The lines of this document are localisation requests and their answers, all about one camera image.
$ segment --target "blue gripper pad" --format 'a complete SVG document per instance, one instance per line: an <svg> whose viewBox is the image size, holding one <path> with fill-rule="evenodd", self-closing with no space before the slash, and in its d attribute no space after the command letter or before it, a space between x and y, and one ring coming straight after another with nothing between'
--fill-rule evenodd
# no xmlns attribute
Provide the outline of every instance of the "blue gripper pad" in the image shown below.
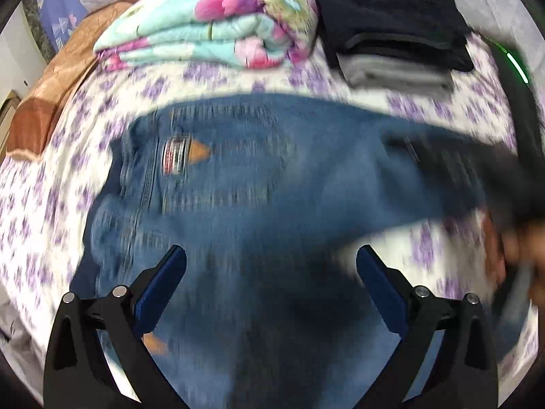
<svg viewBox="0 0 545 409"><path fill-rule="evenodd" d="M155 268L147 269L153 277L134 305L133 332L136 337L140 338L155 329L186 268L185 251L180 246L173 246Z"/></svg>
<svg viewBox="0 0 545 409"><path fill-rule="evenodd" d="M356 269L388 330L404 338L409 330L407 301L392 284L388 268L370 246L359 249ZM399 273L402 281L410 286L399 271L391 269L391 272Z"/></svg>

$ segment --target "human hand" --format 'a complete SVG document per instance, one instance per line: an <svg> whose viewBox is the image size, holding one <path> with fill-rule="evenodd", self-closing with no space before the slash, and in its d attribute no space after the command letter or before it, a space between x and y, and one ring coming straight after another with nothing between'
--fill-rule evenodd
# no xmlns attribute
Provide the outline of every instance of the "human hand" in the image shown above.
<svg viewBox="0 0 545 409"><path fill-rule="evenodd" d="M545 225L533 224L519 231L495 231L490 216L483 221L486 274L496 284L505 280L505 261L509 264L531 262L538 273L530 287L530 299L537 306L545 307Z"/></svg>

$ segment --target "brand patch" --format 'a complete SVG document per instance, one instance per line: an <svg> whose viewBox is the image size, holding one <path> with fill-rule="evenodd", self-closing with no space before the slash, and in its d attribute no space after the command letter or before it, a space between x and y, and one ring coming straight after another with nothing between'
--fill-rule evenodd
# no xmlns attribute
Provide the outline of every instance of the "brand patch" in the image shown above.
<svg viewBox="0 0 545 409"><path fill-rule="evenodd" d="M184 172L191 140L188 136L169 138L163 147L163 175L180 175Z"/></svg>

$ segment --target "gray cloth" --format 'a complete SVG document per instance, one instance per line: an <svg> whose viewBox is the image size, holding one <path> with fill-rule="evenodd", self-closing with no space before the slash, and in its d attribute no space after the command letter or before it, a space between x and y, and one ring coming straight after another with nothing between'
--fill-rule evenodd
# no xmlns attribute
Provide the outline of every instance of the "gray cloth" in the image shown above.
<svg viewBox="0 0 545 409"><path fill-rule="evenodd" d="M31 336L9 302L0 304L0 351L17 378L43 405L43 359L37 357Z"/></svg>
<svg viewBox="0 0 545 409"><path fill-rule="evenodd" d="M385 88L438 101L449 99L454 90L446 69L392 57L337 54L337 58L344 79L353 88Z"/></svg>

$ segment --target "black folded garment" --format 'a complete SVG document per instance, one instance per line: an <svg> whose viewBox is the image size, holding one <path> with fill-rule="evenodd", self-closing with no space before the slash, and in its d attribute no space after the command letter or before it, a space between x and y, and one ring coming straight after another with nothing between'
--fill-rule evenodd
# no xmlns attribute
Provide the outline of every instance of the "black folded garment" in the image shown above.
<svg viewBox="0 0 545 409"><path fill-rule="evenodd" d="M373 54L473 70L465 45L471 33L454 0L316 0L318 36L328 64L337 53Z"/></svg>

